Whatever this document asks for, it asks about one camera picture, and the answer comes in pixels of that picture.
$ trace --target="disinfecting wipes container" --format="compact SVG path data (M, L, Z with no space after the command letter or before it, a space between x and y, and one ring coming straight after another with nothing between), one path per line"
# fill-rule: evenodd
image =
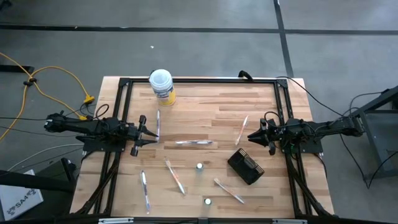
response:
M160 105L169 106L175 102L175 90L170 72L164 69L155 70L149 77L149 83Z

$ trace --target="wooden table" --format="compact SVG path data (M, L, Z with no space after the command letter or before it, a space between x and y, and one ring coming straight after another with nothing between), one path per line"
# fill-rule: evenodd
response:
M110 105L105 116L112 116L118 81L119 77L103 79L97 107L104 103ZM160 143L144 146L140 149L138 157L130 156L132 144L129 144L127 151L122 153L112 216L294 217L283 154L277 150L274 156L270 156L268 148L248 142L246 137L259 128L259 119L266 111L276 110L274 87L270 84L176 83L175 89L176 103L173 106L159 106L148 83L135 83L133 86L127 121L138 122L140 114L144 114L147 117L148 129L156 132L156 111L160 109ZM289 92L294 116L307 121L312 120L306 93L292 82L289 82ZM124 99L121 102L119 119L123 104ZM239 147L243 148L265 171L252 185L246 185L227 164L228 158L237 150L234 142L246 115L249 115L249 124ZM189 139L210 139L214 143L208 146L175 144L175 141ZM71 212L78 210L98 185L103 156L103 152L95 152L81 165ZM170 159L180 177L186 196L180 193L165 166L165 156ZM195 170L198 162L204 164L201 174ZM303 164L308 187L326 210L333 213L321 162L312 154L304 154ZM152 206L149 215L146 214L139 178L140 170L145 170L147 176L149 200ZM215 185L213 181L215 177L229 185L246 203L240 204ZM300 207L304 211L301 191L297 192ZM212 204L205 205L204 198L212 199Z

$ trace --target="yellow label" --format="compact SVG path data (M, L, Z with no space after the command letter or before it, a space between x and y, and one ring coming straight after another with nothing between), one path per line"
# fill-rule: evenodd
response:
M170 106L175 102L175 90L173 86L167 91L155 91L155 94L160 105Z

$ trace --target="gray floor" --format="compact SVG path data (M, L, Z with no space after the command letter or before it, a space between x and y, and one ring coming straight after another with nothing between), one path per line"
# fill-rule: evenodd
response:
M0 21L23 24L136 27L277 28L271 0L118 0L14 1ZM398 29L393 0L293 1L280 0L287 29ZM295 77L337 111L348 109L352 97L382 91L398 84L398 36L288 35ZM0 52L36 68L58 65L80 77L97 96L106 75L148 75L156 68L176 76L235 77L246 70L255 77L286 75L278 34L216 34L156 32L42 32L0 30ZM0 63L9 63L0 58ZM43 91L78 108L84 94L68 75L49 70L38 75ZM21 105L23 74L2 73L1 116L15 116ZM363 105L372 97L356 102ZM29 89L24 117L44 118L64 109ZM315 121L336 116L310 102ZM8 126L9 120L0 120ZM41 121L19 121L15 128L44 133ZM365 138L346 138L347 145L367 172L376 169ZM78 143L11 131L0 143L0 169L46 147ZM332 202L337 215L397 222L398 178L377 179L366 189L339 137L323 140ZM24 163L33 164L78 147L49 151ZM80 165L80 151L68 155ZM36 171L48 161L34 166Z

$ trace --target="yellow cable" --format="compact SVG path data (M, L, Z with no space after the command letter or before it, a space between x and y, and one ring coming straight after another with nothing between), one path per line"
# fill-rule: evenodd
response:
M61 67L58 67L58 66L47 66L47 67L40 68L40 69L34 71L34 72L32 73L32 77L35 76L35 75L36 75L37 73L39 73L40 71L45 70L45 69L48 69L48 68L59 69L59 70L61 70L61 71L64 71L64 72L68 73L69 75L71 75L71 76L72 76L73 78L75 78L75 80L80 84L80 86L81 86L81 88L83 89L83 91L85 92L86 96L89 96L89 94L88 94L87 91L86 91L86 88L83 86L83 84L82 84L82 82L79 80L79 78L78 78L76 75L74 75L72 72L69 72L68 70L66 70L66 69L64 69L64 68L61 68Z
M17 116L17 118L11 123L11 125L8 127L8 129L1 135L0 137L0 141L6 136L6 134L10 131L10 128L14 127L15 123L17 122L18 118L21 116L21 114L24 112L24 108L25 108L25 98L26 98L26 90L27 90L27 86L25 86L24 88L24 96L22 97L22 106L21 109L19 110L19 114Z
M8 60L14 62L19 68L22 69L22 71L24 71L24 72L29 76L29 79L33 78L34 75L36 75L36 74L39 73L40 71L45 70L45 69L47 69L47 68L55 68L55 69L62 70L62 71L64 71L64 72L70 74L71 76L73 76L73 77L77 80L77 82L80 84L80 86L82 87L83 91L84 91L85 94L86 94L85 103L87 103L87 102L88 102L88 103L91 103L91 102L94 100L94 97L93 97L93 96L90 96L90 95L87 93L87 91L86 91L86 89L84 88L83 84L82 84L81 81L76 77L76 75L72 74L72 72L69 72L68 70L65 70L65 69L63 69L63 68L56 67L56 66L48 66L48 67L41 68L41 69L39 69L39 70L33 72L32 74L29 74L29 72L28 72L27 70L25 70L24 67L22 67L22 66L21 66L18 62L16 62L14 59L8 57L7 55L5 55L5 54L3 54L3 53L1 53L1 52L0 52L0 55L2 55L3 57L5 57L5 58L8 59ZM47 94L45 94L45 93L39 88L39 86L36 84L36 82L33 82L33 84L36 86L37 90L39 91L39 93L40 93L41 95L43 95L43 96L45 96L45 97L47 97L47 98L50 98L51 100L54 100L54 101L56 101L56 102L62 104L63 106L66 106L68 109L70 109L72 112L74 112L80 119L86 119L84 116L82 116L82 115L80 115L79 113L77 113L73 108L71 108L70 106L68 106L66 103L64 103L64 102L62 102L62 101L60 101L60 100L58 100L58 99L56 99L56 98L54 98L54 97L52 97L52 96L48 96ZM23 97L22 97L22 106L21 106L21 109L19 110L19 113L18 113L16 119L11 123L11 125L8 127L8 129L1 135L0 141L6 136L6 134L9 132L10 128L12 128L12 127L15 125L15 123L17 122L17 120L19 119L19 117L21 116L21 114L24 112L24 108L25 108L25 99L26 99L26 93L27 93L27 87L28 87L28 86L25 86L25 88L24 88L24 94L23 94Z

